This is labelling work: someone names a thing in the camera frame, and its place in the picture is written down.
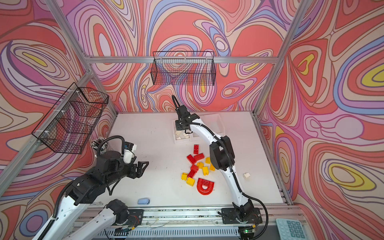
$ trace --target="yellow connector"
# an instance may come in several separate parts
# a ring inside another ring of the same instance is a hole
[[[181,175],[181,179],[186,181],[187,180],[187,175],[188,175],[188,173],[183,172],[183,174]]]
[[[202,162],[198,162],[196,165],[197,165],[200,169],[204,167],[204,163],[202,163]]]
[[[195,184],[195,180],[194,180],[193,178],[190,178],[190,177],[189,177],[189,178],[187,179],[187,184],[193,187],[193,185]]]
[[[208,175],[209,174],[209,171],[208,171],[208,167],[203,167],[203,175]]]

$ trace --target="white tabletop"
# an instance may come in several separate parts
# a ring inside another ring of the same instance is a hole
[[[282,203],[250,113],[230,112],[219,115],[225,127],[225,134],[232,142],[235,166],[244,192],[265,204]],[[196,182],[193,187],[181,179],[183,172],[190,171],[191,164],[186,156],[193,155],[193,145],[199,144],[199,152],[204,153],[206,157],[209,156],[209,146],[202,140],[175,144],[172,132],[175,119],[175,113],[118,114],[110,136],[121,135],[125,141],[137,144],[136,162],[149,161],[149,166],[141,178],[121,179],[112,196],[106,191],[97,197],[95,207],[107,204],[113,199],[119,199],[129,207],[136,207],[140,206],[137,205],[137,200],[145,197],[151,201],[146,205],[148,207],[232,204],[229,188],[218,170],[210,171],[207,176],[203,176],[202,170],[199,170],[194,177]],[[113,139],[109,143],[114,150],[120,151],[119,139]],[[243,178],[245,172],[251,175],[248,179]],[[215,182],[211,194],[202,195],[197,191],[199,177]]]

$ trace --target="blue eraser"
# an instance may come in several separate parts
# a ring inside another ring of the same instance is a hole
[[[149,198],[140,198],[138,201],[137,201],[138,204],[140,205],[145,205],[145,204],[149,204]]]

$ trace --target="psychedelic patterned wall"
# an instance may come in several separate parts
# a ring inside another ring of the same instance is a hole
[[[384,239],[384,1],[312,3],[258,118],[316,239]]]
[[[91,56],[212,50],[276,56],[298,1],[66,1],[61,6]],[[249,111],[271,65],[218,64],[214,87],[152,86],[151,64],[94,64],[116,110],[169,111],[175,94],[191,111]]]
[[[44,1],[0,3],[0,169],[14,158],[63,91],[84,69]],[[105,136],[109,109],[92,134]],[[53,211],[63,186],[94,161],[40,146],[0,198],[0,240],[31,239]]]

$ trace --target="mesh basket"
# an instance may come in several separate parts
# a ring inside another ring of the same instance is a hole
[[[156,51],[151,68],[154,85],[215,85],[212,51]]]
[[[107,104],[107,94],[77,88],[40,135],[32,134],[53,152],[81,154]]]

